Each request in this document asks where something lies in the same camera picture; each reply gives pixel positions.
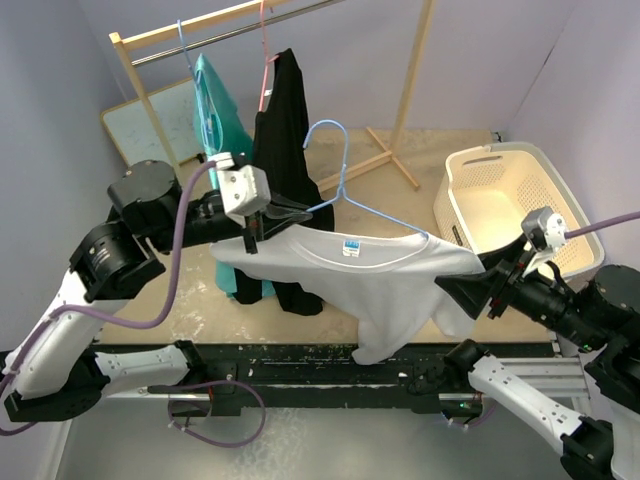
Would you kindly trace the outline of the teal t shirt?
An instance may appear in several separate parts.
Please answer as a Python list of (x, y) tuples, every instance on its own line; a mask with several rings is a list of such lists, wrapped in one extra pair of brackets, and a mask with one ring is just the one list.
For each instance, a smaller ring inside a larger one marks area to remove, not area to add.
[[(200, 54), (194, 70), (196, 106), (193, 126), (207, 157), (220, 152), (243, 154), (251, 162), (253, 141), (237, 113), (237, 105), (211, 62)], [(243, 305), (254, 304), (275, 294), (270, 281), (247, 277), (242, 271), (216, 261), (215, 283), (229, 298)]]

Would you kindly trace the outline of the blue hanger of white shirt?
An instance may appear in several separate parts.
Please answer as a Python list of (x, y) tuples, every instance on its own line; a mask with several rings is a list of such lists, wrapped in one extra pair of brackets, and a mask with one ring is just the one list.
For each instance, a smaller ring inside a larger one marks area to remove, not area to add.
[(417, 233), (419, 235), (421, 235), (423, 238), (428, 239), (429, 238), (429, 233), (424, 230), (421, 229), (415, 225), (412, 225), (410, 223), (407, 223), (405, 221), (402, 221), (396, 217), (393, 217), (391, 215), (388, 215), (382, 211), (376, 210), (372, 207), (369, 207), (355, 199), (353, 199), (347, 192), (347, 188), (346, 188), (346, 184), (348, 180), (351, 179), (355, 179), (358, 178), (360, 176), (363, 176), (365, 173), (368, 173), (378, 167), (383, 166), (386, 163), (393, 163), (396, 165), (396, 167), (400, 170), (401, 174), (409, 181), (409, 184), (411, 185), (411, 187), (414, 190), (418, 190), (420, 188), (419, 183), (417, 182), (416, 178), (409, 172), (409, 170), (402, 164), (402, 162), (397, 158), (397, 156), (393, 153), (392, 150), (383, 150), (380, 154), (378, 154), (377, 156), (374, 156), (372, 158), (370, 158), (369, 160), (365, 160), (363, 162), (358, 163), (357, 165), (354, 165), (352, 167), (348, 166), (348, 160), (349, 160), (349, 145), (350, 145), (350, 138), (349, 138), (349, 133), (347, 131), (347, 129), (338, 121), (333, 120), (333, 119), (322, 119), (319, 120), (317, 122), (315, 122), (314, 124), (311, 125), (311, 127), (308, 130), (308, 133), (305, 136), (305, 139), (303, 141), (303, 148), (307, 149), (311, 143), (313, 134), (315, 133), (315, 131), (321, 127), (321, 126), (330, 126), (330, 127), (336, 127), (339, 131), (342, 132), (343, 137), (344, 137), (344, 146), (343, 146), (343, 152), (342, 152), (342, 157), (341, 157), (341, 162), (340, 162), (340, 170), (337, 174), (334, 174), (330, 177), (327, 177), (326, 179), (322, 180), (319, 184), (318, 184), (318, 188), (321, 191), (327, 191), (331, 188), (335, 188), (335, 195), (333, 197), (331, 197), (329, 200), (324, 200), (321, 203), (309, 207), (307, 209), (307, 211), (309, 213), (314, 213), (317, 212), (329, 205), (333, 205), (336, 202), (339, 202), (340, 200), (344, 200), (345, 202), (351, 204), (354, 207), (360, 208), (361, 210), (372, 214), (374, 216), (377, 216), (379, 218), (385, 219), (387, 221), (390, 221), (396, 225), (400, 225), (404, 228), (407, 228), (411, 231), (413, 231), (414, 233)]

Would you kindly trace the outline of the white t shirt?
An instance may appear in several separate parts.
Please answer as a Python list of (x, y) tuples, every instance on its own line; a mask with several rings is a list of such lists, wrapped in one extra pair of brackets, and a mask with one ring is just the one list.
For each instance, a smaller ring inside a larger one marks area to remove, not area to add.
[(254, 279), (297, 283), (358, 321), (353, 358), (381, 362), (433, 321), (448, 337), (465, 338), (473, 320), (435, 282), (440, 275), (484, 270), (472, 251), (416, 233), (379, 238), (294, 225), (245, 251), (241, 239), (215, 243), (212, 255)]

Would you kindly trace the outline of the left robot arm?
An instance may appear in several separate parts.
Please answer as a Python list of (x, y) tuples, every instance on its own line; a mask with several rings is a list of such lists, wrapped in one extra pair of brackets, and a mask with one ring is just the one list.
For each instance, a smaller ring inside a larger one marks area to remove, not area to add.
[(202, 165), (220, 175), (200, 198), (174, 169), (147, 160), (110, 185), (107, 219), (71, 256), (60, 289), (29, 336), (1, 356), (1, 394), (12, 433), (73, 419), (100, 400), (136, 388), (194, 392), (208, 374), (190, 341), (157, 350), (107, 354), (94, 348), (106, 324), (153, 279), (176, 285), (182, 251), (237, 238), (255, 253), (260, 241), (311, 216), (304, 204), (270, 190), (265, 173), (225, 154)]

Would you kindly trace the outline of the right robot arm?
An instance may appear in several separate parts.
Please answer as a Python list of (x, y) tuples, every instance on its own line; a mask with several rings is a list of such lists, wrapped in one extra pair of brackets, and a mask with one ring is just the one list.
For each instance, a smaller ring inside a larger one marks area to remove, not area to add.
[(574, 291), (556, 265), (551, 278), (526, 272), (535, 253), (518, 238), (482, 255), (485, 272), (435, 282), (471, 318), (486, 312), (495, 319), (512, 308), (593, 359), (499, 359), (467, 339), (444, 358), (446, 383), (509, 410), (551, 446), (571, 478), (636, 479), (639, 273), (605, 265)]

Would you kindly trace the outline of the pink hanger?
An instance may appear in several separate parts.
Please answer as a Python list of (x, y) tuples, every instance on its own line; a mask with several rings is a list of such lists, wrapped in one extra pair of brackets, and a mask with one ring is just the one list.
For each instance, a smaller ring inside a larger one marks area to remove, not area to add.
[(262, 112), (264, 110), (267, 81), (269, 78), (269, 66), (276, 59), (276, 57), (272, 57), (269, 53), (268, 37), (267, 37), (267, 31), (266, 31), (265, 9), (266, 9), (266, 1), (262, 0), (260, 2), (260, 7), (259, 7), (259, 16), (260, 16), (260, 31), (262, 35), (261, 44), (263, 49), (264, 64), (263, 64), (263, 75), (262, 75), (261, 88), (260, 88), (260, 94), (259, 94), (259, 106), (258, 106), (259, 112)]

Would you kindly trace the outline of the black t shirt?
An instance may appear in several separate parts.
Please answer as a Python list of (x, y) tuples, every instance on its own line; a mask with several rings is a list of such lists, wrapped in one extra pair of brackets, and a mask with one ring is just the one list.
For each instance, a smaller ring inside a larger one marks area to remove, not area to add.
[[(303, 143), (309, 130), (303, 74), (291, 48), (277, 54), (273, 91), (264, 112), (255, 119), (253, 164), (266, 172), (270, 187), (288, 200), (307, 206), (322, 202), (319, 188), (310, 178)], [(334, 231), (333, 206), (313, 214), (303, 226)], [(234, 269), (236, 292), (243, 305), (263, 298), (262, 281)], [(278, 302), (285, 312), (315, 316), (323, 311), (323, 300), (297, 283), (272, 282)]]

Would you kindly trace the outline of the blue hanger of teal shirt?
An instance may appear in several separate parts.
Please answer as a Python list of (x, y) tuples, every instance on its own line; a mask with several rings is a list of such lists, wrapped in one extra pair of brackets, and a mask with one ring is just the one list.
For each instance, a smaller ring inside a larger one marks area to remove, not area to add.
[(184, 38), (182, 21), (177, 20), (177, 29), (181, 44), (182, 52), (186, 58), (189, 72), (192, 77), (195, 91), (195, 105), (199, 118), (199, 129), (202, 140), (204, 153), (207, 157), (213, 156), (220, 151), (220, 143), (223, 138), (222, 128), (215, 104), (211, 99), (203, 73), (197, 70), (187, 50), (187, 44)]

